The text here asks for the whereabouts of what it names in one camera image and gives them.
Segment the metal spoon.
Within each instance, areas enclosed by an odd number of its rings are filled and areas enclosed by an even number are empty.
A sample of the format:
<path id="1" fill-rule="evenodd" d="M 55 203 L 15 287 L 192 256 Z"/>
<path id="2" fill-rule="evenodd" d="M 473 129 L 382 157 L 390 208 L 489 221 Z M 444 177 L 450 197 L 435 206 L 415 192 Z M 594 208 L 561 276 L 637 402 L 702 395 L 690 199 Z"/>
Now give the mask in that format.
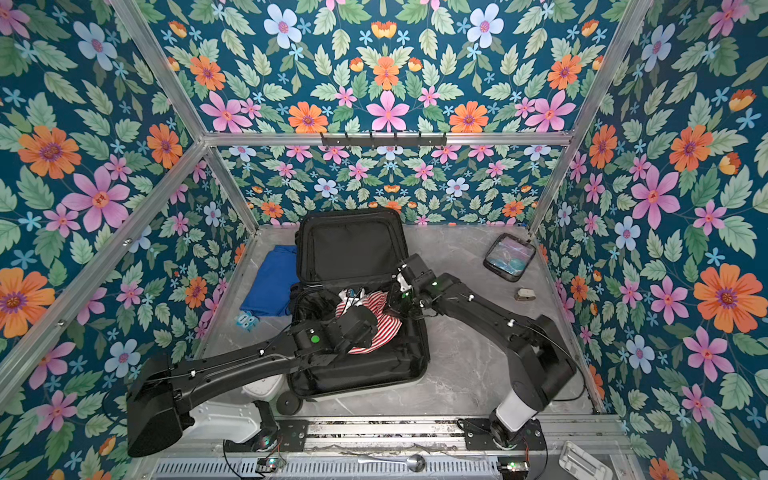
<path id="1" fill-rule="evenodd" d="M 357 460 L 360 464 L 395 464 L 402 465 L 408 471 L 420 473 L 426 470 L 426 459 L 420 454 L 412 454 L 406 458 L 395 457 L 375 457 L 371 455 L 359 455 Z"/>

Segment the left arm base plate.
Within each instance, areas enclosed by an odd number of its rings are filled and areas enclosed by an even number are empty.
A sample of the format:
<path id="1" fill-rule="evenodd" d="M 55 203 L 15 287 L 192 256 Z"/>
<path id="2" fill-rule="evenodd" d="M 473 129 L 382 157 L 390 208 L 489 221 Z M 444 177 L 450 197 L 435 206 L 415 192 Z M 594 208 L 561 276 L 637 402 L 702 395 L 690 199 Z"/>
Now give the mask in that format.
<path id="1" fill-rule="evenodd" d="M 304 420 L 278 420 L 260 430 L 253 438 L 242 443 L 224 441 L 227 453 L 281 453 L 302 452 L 308 438 L 309 422 Z"/>

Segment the blue cloth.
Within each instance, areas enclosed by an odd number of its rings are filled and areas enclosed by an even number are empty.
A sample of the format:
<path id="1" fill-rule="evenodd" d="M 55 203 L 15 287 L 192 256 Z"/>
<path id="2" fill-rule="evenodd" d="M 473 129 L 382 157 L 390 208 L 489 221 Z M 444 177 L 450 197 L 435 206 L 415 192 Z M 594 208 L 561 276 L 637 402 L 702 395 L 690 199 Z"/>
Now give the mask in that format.
<path id="1" fill-rule="evenodd" d="M 291 289 L 299 283 L 296 246 L 278 245 L 267 253 L 240 310 L 255 317 L 289 314 Z"/>

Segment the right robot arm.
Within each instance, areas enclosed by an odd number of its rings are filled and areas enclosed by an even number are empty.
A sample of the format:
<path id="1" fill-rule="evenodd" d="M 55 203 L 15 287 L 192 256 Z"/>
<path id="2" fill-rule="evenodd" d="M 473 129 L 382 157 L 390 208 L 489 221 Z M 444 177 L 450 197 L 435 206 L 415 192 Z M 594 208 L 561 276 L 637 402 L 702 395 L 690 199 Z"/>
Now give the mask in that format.
<path id="1" fill-rule="evenodd" d="M 510 391 L 490 415 L 499 443 L 518 435 L 544 411 L 577 374 L 556 323 L 507 310 L 476 294 L 451 274 L 435 275 L 415 254 L 396 267 L 401 298 L 416 306 L 458 320 L 485 336 L 507 358 Z"/>

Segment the small grey white object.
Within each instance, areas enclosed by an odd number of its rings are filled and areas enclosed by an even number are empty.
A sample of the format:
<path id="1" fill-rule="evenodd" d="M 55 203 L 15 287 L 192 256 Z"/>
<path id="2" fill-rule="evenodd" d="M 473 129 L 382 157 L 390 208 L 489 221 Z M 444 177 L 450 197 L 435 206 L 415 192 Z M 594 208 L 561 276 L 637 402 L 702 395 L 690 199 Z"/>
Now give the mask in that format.
<path id="1" fill-rule="evenodd" d="M 537 298 L 536 292 L 529 288 L 519 288 L 515 292 L 515 299 L 517 301 L 533 301 Z"/>

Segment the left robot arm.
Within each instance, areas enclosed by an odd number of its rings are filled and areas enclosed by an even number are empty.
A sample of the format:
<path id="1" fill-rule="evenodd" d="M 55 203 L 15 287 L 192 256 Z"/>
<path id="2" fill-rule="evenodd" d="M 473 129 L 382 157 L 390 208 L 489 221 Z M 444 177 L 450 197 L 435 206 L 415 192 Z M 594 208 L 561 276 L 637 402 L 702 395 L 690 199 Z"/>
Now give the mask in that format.
<path id="1" fill-rule="evenodd" d="M 192 426 L 193 408 L 248 383 L 327 366 L 352 349 L 368 347 L 378 320 L 352 306 L 329 321 L 290 325 L 262 343 L 192 361 L 149 358 L 126 396 L 127 452 L 131 458 L 159 453 Z"/>

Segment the white plastic tray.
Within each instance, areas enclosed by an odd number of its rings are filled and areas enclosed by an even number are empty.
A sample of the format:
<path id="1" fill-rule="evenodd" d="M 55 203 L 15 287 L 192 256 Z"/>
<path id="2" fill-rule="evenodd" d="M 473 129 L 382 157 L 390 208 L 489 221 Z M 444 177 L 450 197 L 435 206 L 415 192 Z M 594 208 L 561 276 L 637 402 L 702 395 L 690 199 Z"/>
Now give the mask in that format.
<path id="1" fill-rule="evenodd" d="M 571 441 L 564 444 L 558 464 L 577 480 L 612 480 L 614 478 L 610 467 Z"/>

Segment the white square clock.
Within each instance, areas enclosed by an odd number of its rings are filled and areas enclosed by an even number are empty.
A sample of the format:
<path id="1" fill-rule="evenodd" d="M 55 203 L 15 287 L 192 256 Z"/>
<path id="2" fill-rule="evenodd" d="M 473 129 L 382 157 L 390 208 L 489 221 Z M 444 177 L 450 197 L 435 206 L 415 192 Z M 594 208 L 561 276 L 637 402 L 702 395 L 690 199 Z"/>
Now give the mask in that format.
<path id="1" fill-rule="evenodd" d="M 253 400 L 271 401 L 283 392 L 285 385 L 284 375 L 274 375 L 246 384 L 241 391 Z"/>

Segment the small blue patterned box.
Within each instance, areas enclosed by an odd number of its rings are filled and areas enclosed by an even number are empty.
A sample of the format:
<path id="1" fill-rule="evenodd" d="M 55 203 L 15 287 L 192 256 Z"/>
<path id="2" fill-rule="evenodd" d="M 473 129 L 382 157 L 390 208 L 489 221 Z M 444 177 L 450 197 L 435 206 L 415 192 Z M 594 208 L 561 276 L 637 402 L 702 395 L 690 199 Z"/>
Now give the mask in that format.
<path id="1" fill-rule="evenodd" d="M 250 315 L 247 312 L 242 312 L 236 318 L 236 325 L 244 331 L 250 332 L 256 325 L 258 325 L 260 319 L 256 316 Z"/>

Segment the black suitcase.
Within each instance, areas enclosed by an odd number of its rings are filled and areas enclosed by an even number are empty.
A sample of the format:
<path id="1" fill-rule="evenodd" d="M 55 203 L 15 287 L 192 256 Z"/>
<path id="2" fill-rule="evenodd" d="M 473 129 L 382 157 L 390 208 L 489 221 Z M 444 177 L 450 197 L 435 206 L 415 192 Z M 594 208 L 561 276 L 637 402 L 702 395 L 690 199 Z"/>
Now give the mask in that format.
<path id="1" fill-rule="evenodd" d="M 300 401 L 315 401 L 418 382 L 429 365 L 429 343 L 421 308 L 404 296 L 396 280 L 409 255 L 399 213 L 386 208 L 315 212 L 301 221 L 295 244 L 293 323 L 327 323 L 360 306 L 372 312 L 377 331 L 326 366 L 289 374 L 289 391 Z"/>

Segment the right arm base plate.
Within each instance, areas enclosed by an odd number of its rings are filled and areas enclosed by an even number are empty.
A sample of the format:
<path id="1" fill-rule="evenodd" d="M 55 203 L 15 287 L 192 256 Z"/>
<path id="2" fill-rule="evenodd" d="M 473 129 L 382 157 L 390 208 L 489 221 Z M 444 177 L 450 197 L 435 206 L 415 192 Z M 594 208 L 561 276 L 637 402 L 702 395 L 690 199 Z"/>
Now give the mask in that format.
<path id="1" fill-rule="evenodd" d="M 513 432 L 499 420 L 459 418 L 456 422 L 463 432 L 467 450 L 528 450 L 545 452 L 546 440 L 537 419 L 531 419 Z"/>

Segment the clear toiletry pouch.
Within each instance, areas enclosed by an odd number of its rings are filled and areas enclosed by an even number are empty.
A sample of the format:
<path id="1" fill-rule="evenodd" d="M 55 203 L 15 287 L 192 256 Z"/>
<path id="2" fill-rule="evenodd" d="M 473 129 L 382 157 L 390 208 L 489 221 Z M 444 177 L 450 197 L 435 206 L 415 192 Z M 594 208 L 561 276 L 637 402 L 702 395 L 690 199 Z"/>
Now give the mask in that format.
<path id="1" fill-rule="evenodd" d="M 510 233 L 501 234 L 483 259 L 483 266 L 508 282 L 519 281 L 536 254 L 536 247 Z"/>

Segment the aluminium frame rail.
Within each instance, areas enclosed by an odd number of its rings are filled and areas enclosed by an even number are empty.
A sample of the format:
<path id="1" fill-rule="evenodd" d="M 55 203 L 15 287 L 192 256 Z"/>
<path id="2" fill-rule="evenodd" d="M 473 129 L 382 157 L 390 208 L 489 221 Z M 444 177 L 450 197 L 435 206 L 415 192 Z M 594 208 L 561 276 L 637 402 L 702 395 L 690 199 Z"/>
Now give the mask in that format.
<path id="1" fill-rule="evenodd" d="M 437 147 L 447 145 L 507 145 L 528 146 L 543 144 L 567 146 L 573 136 L 568 132 L 554 133 L 343 133 L 343 134 L 289 134 L 289 133 L 209 133 L 204 141 L 209 146 L 325 146 L 325 147 L 379 147 L 401 146 Z"/>

